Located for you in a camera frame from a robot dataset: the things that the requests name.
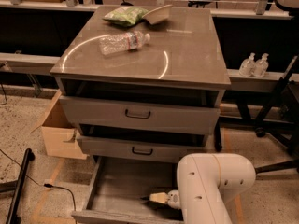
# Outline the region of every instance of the white bowl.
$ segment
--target white bowl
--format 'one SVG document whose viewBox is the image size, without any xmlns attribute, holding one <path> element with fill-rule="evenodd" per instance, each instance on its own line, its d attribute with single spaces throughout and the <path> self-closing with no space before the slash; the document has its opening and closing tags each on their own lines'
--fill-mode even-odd
<svg viewBox="0 0 299 224">
<path fill-rule="evenodd" d="M 157 23 L 160 23 L 161 21 L 165 21 L 169 18 L 170 10 L 171 10 L 172 6 L 173 5 L 165 5 L 165 6 L 153 9 L 152 11 L 149 11 L 147 14 L 145 14 L 142 17 L 142 19 L 145 19 L 151 25 L 155 25 Z"/>
</svg>

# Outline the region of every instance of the white spray bottle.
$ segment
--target white spray bottle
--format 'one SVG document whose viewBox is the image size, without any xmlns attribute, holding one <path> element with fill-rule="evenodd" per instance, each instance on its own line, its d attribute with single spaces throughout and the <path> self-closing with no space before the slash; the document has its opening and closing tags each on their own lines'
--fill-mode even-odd
<svg viewBox="0 0 299 224">
<path fill-rule="evenodd" d="M 252 74 L 255 76 L 255 77 L 263 77 L 268 66 L 269 66 L 269 63 L 267 61 L 267 57 L 268 57 L 269 54 L 265 53 L 261 59 L 259 59 L 256 63 L 255 63 L 255 67 L 252 71 Z"/>
<path fill-rule="evenodd" d="M 252 69 L 254 68 L 254 53 L 243 61 L 240 66 L 239 74 L 243 77 L 250 77 L 252 75 Z"/>
</svg>

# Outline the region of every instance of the chair wheel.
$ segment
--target chair wheel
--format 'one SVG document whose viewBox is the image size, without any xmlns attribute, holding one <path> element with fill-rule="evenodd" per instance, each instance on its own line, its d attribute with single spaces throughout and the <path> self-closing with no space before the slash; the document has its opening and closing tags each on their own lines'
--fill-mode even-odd
<svg viewBox="0 0 299 224">
<path fill-rule="evenodd" d="M 256 128 L 255 129 L 255 134 L 257 137 L 262 138 L 265 136 L 265 130 L 262 127 Z"/>
</svg>

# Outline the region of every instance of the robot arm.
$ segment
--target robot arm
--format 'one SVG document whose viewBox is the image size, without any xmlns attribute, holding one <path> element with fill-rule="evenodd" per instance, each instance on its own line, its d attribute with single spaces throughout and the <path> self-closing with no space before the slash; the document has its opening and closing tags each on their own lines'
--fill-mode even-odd
<svg viewBox="0 0 299 224">
<path fill-rule="evenodd" d="M 178 191 L 150 199 L 180 208 L 185 224 L 229 224 L 224 204 L 249 189 L 255 176 L 251 162 L 240 155 L 191 154 L 178 164 Z"/>
</svg>

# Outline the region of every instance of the drawer handle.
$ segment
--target drawer handle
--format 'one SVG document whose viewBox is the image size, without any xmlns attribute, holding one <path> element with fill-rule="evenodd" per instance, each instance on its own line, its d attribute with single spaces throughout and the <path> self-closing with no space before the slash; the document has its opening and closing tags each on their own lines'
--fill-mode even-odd
<svg viewBox="0 0 299 224">
<path fill-rule="evenodd" d="M 137 115 L 132 115 L 129 113 L 129 109 L 125 110 L 125 116 L 129 118 L 136 118 L 136 119 L 148 119 L 150 117 L 151 113 L 149 111 L 147 116 L 137 116 Z"/>
<path fill-rule="evenodd" d="M 153 149 L 150 149 L 149 152 L 144 152 L 144 151 L 141 151 L 141 150 L 136 151 L 135 148 L 132 147 L 132 152 L 133 152 L 134 154 L 138 154 L 138 155 L 148 155 L 148 156 L 149 156 L 149 155 L 152 154 Z"/>
</svg>

